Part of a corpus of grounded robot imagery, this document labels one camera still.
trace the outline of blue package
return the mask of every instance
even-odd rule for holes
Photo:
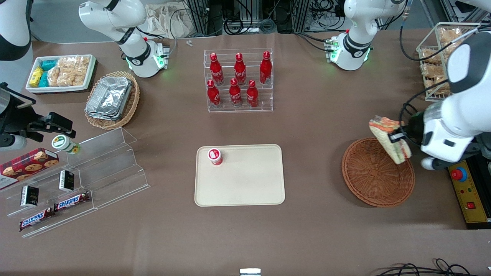
[[[48,72],[44,72],[39,80],[38,87],[49,87],[50,83],[48,82]]]
[[[41,69],[43,69],[43,71],[48,71],[51,68],[55,67],[57,63],[57,59],[45,60],[41,63]]]

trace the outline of red emergency stop button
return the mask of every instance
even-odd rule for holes
[[[460,182],[464,182],[465,180],[467,180],[467,172],[463,167],[458,167],[456,169],[453,169],[450,172],[450,176],[452,177],[452,179]]]
[[[474,202],[468,202],[467,209],[476,209],[476,204],[474,204]]]

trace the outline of small bottle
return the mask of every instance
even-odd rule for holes
[[[63,134],[53,138],[51,146],[57,150],[65,151],[68,154],[77,154],[80,151],[80,145],[71,141],[68,136]]]
[[[208,80],[208,98],[210,99],[211,107],[214,109],[221,108],[221,99],[218,88],[215,87],[213,80]]]
[[[217,148],[212,148],[208,151],[208,159],[210,159],[215,166],[218,166],[223,162],[221,152]]]
[[[247,105],[249,108],[256,108],[259,105],[258,92],[254,80],[249,81],[249,88],[247,89]]]
[[[242,98],[241,98],[241,88],[237,85],[237,79],[232,78],[230,80],[230,89],[228,92],[230,93],[230,100],[232,101],[232,105],[236,108],[242,106]]]
[[[237,79],[237,82],[239,85],[245,85],[247,76],[246,76],[246,68],[245,68],[244,61],[242,60],[242,54],[237,53],[235,55],[235,66],[234,66],[234,71],[235,71],[235,78]]]
[[[212,78],[215,81],[215,84],[220,86],[223,84],[224,79],[223,79],[223,70],[221,69],[221,64],[218,61],[217,54],[211,53],[210,54],[210,71],[212,72]]]
[[[265,51],[263,53],[263,60],[261,61],[261,65],[259,66],[259,81],[262,84],[270,84],[271,83],[271,70],[273,69],[273,65],[271,64],[271,53]]]

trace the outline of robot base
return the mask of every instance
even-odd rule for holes
[[[150,45],[150,55],[141,65],[131,64],[131,62],[126,59],[130,69],[133,70],[135,75],[141,78],[149,78],[158,73],[160,70],[166,69],[169,60],[168,47],[164,48],[161,43],[155,43],[152,40],[148,40],[147,43]]]
[[[330,51],[326,53],[326,58],[328,62],[335,63],[339,68],[353,71],[362,66],[362,64],[368,59],[368,49],[365,53],[359,52],[359,57],[353,57],[350,52],[346,49],[344,45],[344,38],[346,33],[342,33],[339,36],[333,36],[330,40],[324,43],[324,49]]]

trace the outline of cookie box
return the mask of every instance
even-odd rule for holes
[[[0,165],[0,190],[59,163],[58,155],[38,148]]]
[[[60,93],[73,93],[76,91],[84,92],[84,90],[88,89],[90,85],[90,81],[92,79],[92,73],[94,71],[96,58],[93,55],[80,55],[90,57],[89,65],[87,68],[87,73],[85,74],[85,80],[83,81],[83,85],[77,86],[51,86],[51,87],[32,87],[29,84],[29,80],[34,73],[34,70],[45,60],[55,60],[60,59],[62,57],[76,57],[78,55],[54,55],[54,56],[40,56],[37,57],[32,66],[31,72],[29,74],[29,78],[26,83],[26,90],[31,92],[32,94],[60,94]]]

